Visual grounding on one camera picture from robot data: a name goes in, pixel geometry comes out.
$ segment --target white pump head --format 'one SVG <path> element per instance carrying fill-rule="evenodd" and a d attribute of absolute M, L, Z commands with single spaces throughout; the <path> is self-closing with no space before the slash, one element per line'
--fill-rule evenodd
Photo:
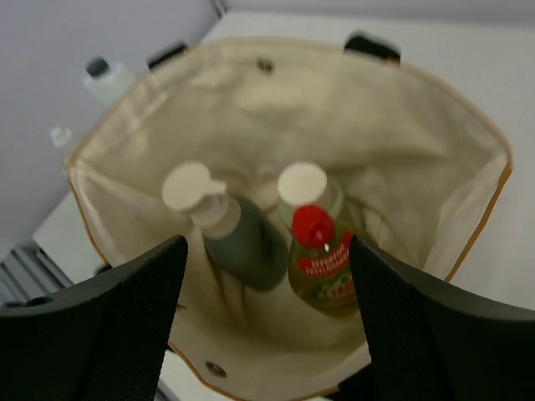
<path fill-rule="evenodd" d="M 193 222 L 205 233 L 219 236 L 232 230 L 240 214 L 229 211 L 224 182 L 213 180 L 210 171 L 198 161 L 177 166 L 164 180 L 161 197 L 173 211 L 191 214 Z"/>

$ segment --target dish soap bottle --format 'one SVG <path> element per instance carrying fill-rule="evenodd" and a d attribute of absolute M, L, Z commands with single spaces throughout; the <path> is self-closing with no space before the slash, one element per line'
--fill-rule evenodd
<path fill-rule="evenodd" d="M 216 265 L 258 292 L 272 290 L 288 269 L 286 242 L 253 202 L 226 189 L 194 161 L 167 176 L 162 198 L 173 211 L 190 213 Z"/>
<path fill-rule="evenodd" d="M 354 224 L 340 183 L 314 163 L 298 161 L 286 167 L 278 177 L 277 189 L 278 214 L 289 230 L 293 213 L 303 205 L 319 206 L 334 220 Z"/>
<path fill-rule="evenodd" d="M 356 313 L 359 304 L 349 269 L 349 243 L 354 233 L 314 205 L 295 211 L 292 233 L 288 280 L 294 292 L 328 315 Z"/>

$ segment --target plastic bottle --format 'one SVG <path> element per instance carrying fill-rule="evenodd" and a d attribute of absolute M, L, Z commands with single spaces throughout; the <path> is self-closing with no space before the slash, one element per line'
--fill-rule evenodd
<path fill-rule="evenodd" d="M 340 183 L 314 163 L 298 161 L 287 166 L 278 177 L 277 188 L 278 213 L 289 230 L 293 213 L 304 205 L 319 206 L 336 221 L 353 225 Z"/>
<path fill-rule="evenodd" d="M 111 66 L 101 57 L 87 64 L 84 85 L 102 104 L 111 106 L 132 85 L 134 75 L 122 63 Z"/>
<path fill-rule="evenodd" d="M 292 224 L 288 280 L 308 305 L 334 317 L 348 317 L 359 310 L 349 268 L 349 243 L 353 232 L 334 223 L 318 206 L 302 206 Z"/>
<path fill-rule="evenodd" d="M 61 153 L 62 169 L 64 174 L 66 174 L 70 156 L 78 147 L 78 141 L 73 137 L 73 132 L 70 129 L 62 129 L 60 127 L 54 127 L 50 130 L 50 139 Z"/>
<path fill-rule="evenodd" d="M 190 213 L 217 266 L 258 292 L 272 290 L 288 269 L 286 242 L 254 203 L 226 188 L 203 164 L 187 162 L 167 176 L 162 198 Z"/>

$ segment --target metal snap button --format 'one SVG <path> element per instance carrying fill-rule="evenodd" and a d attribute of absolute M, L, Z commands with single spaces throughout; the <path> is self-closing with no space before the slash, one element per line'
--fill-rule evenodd
<path fill-rule="evenodd" d="M 208 369 L 208 372 L 219 378 L 225 378 L 227 376 L 227 372 L 225 372 L 221 366 L 216 365 L 214 362 L 206 362 L 206 368 Z"/>
<path fill-rule="evenodd" d="M 260 71 L 267 75 L 273 74 L 273 70 L 275 69 L 273 62 L 267 58 L 259 58 L 257 60 L 257 67 Z"/>

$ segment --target red cap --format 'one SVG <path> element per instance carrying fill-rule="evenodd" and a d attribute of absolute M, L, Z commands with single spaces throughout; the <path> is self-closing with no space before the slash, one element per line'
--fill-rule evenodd
<path fill-rule="evenodd" d="M 301 206 L 293 214 L 292 233 L 302 246 L 321 248 L 333 237 L 333 219 L 316 205 Z"/>

